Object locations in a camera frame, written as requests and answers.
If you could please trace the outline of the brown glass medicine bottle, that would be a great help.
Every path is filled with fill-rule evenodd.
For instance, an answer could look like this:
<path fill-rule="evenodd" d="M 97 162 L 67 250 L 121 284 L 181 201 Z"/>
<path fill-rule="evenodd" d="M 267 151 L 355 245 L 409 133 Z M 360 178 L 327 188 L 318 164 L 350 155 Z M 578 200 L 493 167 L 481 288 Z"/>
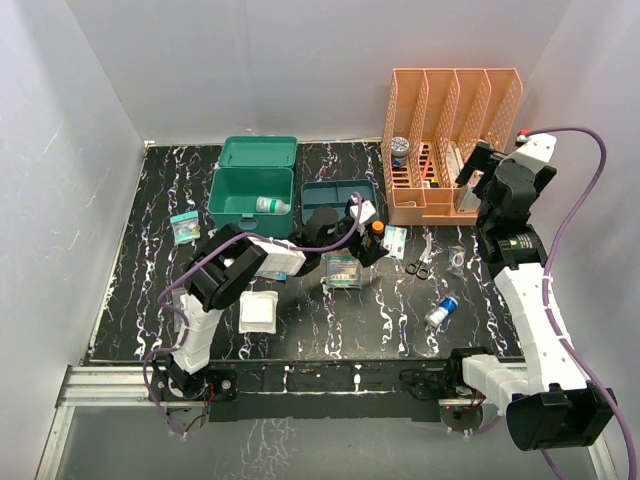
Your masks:
<path fill-rule="evenodd" d="M 385 224 L 380 220 L 375 220 L 367 226 L 368 248 L 371 251 L 378 251 L 383 247 Z"/>

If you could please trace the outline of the rubber gloves clear package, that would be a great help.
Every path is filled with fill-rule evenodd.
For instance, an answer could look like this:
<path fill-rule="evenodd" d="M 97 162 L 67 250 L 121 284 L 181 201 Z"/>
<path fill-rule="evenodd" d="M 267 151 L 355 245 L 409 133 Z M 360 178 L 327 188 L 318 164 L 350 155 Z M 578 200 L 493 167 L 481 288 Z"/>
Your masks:
<path fill-rule="evenodd" d="M 359 290 L 362 287 L 359 261 L 348 252 L 327 254 L 323 283 L 328 289 Z"/>

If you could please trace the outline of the white grey device box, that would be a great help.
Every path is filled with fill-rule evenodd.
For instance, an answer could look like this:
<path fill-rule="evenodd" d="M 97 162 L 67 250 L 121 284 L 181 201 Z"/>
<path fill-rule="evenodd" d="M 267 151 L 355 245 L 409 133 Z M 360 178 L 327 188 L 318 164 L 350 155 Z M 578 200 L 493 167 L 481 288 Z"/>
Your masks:
<path fill-rule="evenodd" d="M 458 198 L 455 203 L 455 210 L 459 214 L 475 213 L 480 206 L 480 199 L 474 193 L 474 189 L 482 179 L 482 173 L 475 171 L 469 181 L 460 188 Z"/>

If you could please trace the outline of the blue mask package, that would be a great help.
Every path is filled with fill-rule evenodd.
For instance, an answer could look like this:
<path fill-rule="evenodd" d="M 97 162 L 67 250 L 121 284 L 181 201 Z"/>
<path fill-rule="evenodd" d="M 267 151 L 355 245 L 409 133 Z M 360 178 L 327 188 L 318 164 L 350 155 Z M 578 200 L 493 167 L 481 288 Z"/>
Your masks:
<path fill-rule="evenodd" d="M 267 271 L 259 271 L 256 273 L 258 277 L 273 280 L 273 281 L 286 281 L 288 275 L 283 272 L 267 272 Z"/>

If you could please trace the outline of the blue white bandage roll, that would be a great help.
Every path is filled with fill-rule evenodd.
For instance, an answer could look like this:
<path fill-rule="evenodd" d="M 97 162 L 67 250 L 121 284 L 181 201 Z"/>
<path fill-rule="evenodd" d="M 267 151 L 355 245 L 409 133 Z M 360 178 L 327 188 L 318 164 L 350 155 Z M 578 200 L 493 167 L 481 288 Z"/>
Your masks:
<path fill-rule="evenodd" d="M 458 300 L 454 296 L 445 297 L 425 316 L 426 323 L 432 328 L 437 328 L 453 314 L 453 312 L 458 308 L 458 305 Z"/>

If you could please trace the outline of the white plastic medicine bottle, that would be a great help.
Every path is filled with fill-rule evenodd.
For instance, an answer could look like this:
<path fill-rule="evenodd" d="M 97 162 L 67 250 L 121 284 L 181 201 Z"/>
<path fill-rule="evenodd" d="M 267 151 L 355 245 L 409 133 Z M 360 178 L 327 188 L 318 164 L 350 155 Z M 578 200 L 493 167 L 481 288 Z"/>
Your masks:
<path fill-rule="evenodd" d="M 291 205 L 278 198 L 259 196 L 256 200 L 258 213 L 284 215 L 290 212 Z"/>

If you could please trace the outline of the green medicine kit box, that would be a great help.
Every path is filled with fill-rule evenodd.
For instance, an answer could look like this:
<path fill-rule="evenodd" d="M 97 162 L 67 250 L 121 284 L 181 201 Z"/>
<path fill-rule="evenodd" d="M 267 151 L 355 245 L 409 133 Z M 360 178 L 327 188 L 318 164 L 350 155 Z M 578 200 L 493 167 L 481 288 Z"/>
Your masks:
<path fill-rule="evenodd" d="M 220 229 L 235 224 L 243 231 L 282 239 L 293 229 L 297 139 L 293 136 L 232 136 L 222 148 L 207 210 Z M 284 215 L 258 213 L 259 196 L 291 205 Z"/>

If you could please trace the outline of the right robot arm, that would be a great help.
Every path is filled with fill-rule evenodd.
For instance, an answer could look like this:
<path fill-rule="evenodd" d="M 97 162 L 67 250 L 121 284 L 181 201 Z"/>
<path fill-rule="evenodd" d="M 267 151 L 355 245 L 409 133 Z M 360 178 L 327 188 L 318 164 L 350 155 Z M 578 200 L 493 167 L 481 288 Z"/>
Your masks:
<path fill-rule="evenodd" d="M 517 374 L 482 349 L 460 349 L 445 381 L 457 396 L 477 390 L 493 403 L 522 451 L 591 446 L 613 416 L 566 350 L 571 339 L 549 291 L 548 256 L 529 223 L 531 206 L 556 174 L 549 164 L 555 145 L 555 137 L 535 134 L 506 155 L 481 141 L 456 180 L 464 185 L 482 174 L 474 188 L 479 250 L 511 313 L 526 371 Z"/>

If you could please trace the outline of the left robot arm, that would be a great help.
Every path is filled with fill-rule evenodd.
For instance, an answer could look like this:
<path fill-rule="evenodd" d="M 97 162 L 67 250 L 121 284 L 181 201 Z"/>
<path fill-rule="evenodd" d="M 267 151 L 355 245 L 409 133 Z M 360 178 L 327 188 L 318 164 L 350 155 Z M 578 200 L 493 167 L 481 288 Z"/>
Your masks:
<path fill-rule="evenodd" d="M 285 239 L 244 231 L 236 224 L 222 227 L 194 255 L 184 274 L 160 295 L 176 288 L 185 292 L 170 305 L 182 320 L 175 346 L 152 354 L 166 362 L 166 384 L 186 399 L 200 396 L 206 387 L 211 344 L 224 311 L 241 304 L 241 330 L 258 326 L 275 330 L 277 294 L 252 294 L 249 283 L 258 276 L 282 274 L 300 277 L 318 267 L 323 255 L 346 250 L 362 267 L 388 254 L 383 241 L 386 226 L 371 202 L 350 200 L 344 216 L 320 206 L 311 218 Z"/>

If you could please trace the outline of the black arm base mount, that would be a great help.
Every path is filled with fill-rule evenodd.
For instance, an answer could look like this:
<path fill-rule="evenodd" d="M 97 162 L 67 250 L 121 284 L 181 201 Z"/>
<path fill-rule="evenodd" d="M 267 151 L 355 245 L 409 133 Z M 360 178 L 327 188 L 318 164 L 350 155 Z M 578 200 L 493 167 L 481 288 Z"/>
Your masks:
<path fill-rule="evenodd" d="M 201 395 L 183 398 L 165 380 L 166 356 L 143 364 L 148 397 L 165 415 L 200 409 L 208 422 L 257 419 L 438 421 L 483 418 L 490 400 L 463 385 L 451 360 L 212 360 Z"/>

